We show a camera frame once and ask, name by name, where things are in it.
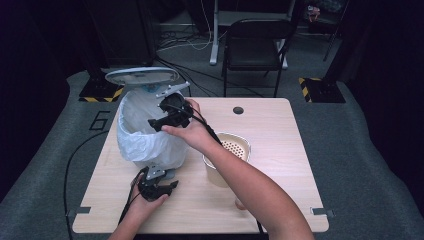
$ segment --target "person's left hand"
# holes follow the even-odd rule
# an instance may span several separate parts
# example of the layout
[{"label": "person's left hand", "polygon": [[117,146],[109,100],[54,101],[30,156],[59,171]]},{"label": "person's left hand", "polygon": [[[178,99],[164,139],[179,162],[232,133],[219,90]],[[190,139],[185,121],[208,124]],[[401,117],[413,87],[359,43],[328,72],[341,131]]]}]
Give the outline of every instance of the person's left hand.
[{"label": "person's left hand", "polygon": [[134,199],[128,209],[128,212],[125,218],[129,217],[132,221],[136,221],[139,226],[141,226],[147,218],[158,208],[160,207],[166,199],[168,199],[168,194],[163,194],[155,201],[149,202],[140,195],[138,190],[138,182],[140,181],[142,175],[137,179],[136,184],[134,184],[131,199]]}]

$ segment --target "black chair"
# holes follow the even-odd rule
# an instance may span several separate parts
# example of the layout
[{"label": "black chair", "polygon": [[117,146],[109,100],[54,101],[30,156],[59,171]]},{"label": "black chair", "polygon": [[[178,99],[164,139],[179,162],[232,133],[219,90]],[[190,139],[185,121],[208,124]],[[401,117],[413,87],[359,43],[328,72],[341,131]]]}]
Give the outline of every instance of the black chair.
[{"label": "black chair", "polygon": [[[225,41],[222,76],[224,77],[224,97],[227,88],[270,88],[261,79],[254,85],[228,86],[227,70],[230,71],[278,71],[274,88],[277,96],[282,68],[296,26],[285,19],[244,19],[233,23]],[[285,39],[284,45],[277,47],[278,40]]]}]

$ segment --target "strainer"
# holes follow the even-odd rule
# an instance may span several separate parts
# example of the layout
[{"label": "strainer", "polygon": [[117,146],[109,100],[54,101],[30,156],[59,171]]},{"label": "strainer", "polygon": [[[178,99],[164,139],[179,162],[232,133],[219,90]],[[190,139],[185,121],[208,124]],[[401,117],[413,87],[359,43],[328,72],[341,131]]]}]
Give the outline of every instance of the strainer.
[{"label": "strainer", "polygon": [[[249,162],[250,144],[246,139],[231,133],[217,133],[216,135],[218,136],[219,140],[221,140],[222,146],[224,148],[232,152],[240,159]],[[203,155],[203,161],[206,165],[206,172],[209,181],[219,187],[228,187],[228,184],[218,173],[211,161],[205,157],[205,155]]]}]

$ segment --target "silver lid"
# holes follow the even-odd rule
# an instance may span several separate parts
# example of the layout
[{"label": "silver lid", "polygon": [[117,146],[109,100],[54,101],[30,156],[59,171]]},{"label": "silver lid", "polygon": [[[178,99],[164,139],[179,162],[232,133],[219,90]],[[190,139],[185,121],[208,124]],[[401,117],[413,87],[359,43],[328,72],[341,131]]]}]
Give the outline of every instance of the silver lid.
[{"label": "silver lid", "polygon": [[165,67],[139,67],[110,72],[106,80],[117,85],[152,85],[173,82],[178,72]]}]

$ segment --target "white plastic bag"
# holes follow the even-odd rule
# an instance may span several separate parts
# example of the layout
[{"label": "white plastic bag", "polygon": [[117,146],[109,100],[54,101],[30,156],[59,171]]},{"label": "white plastic bag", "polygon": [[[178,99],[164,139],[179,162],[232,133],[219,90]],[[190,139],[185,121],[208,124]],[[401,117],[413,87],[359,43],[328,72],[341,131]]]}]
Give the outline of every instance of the white plastic bag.
[{"label": "white plastic bag", "polygon": [[129,91],[119,105],[117,138],[122,157],[138,167],[158,165],[163,170],[180,167],[189,146],[184,140],[165,132],[156,132],[148,119],[165,117],[159,107],[163,98],[141,88]]}]

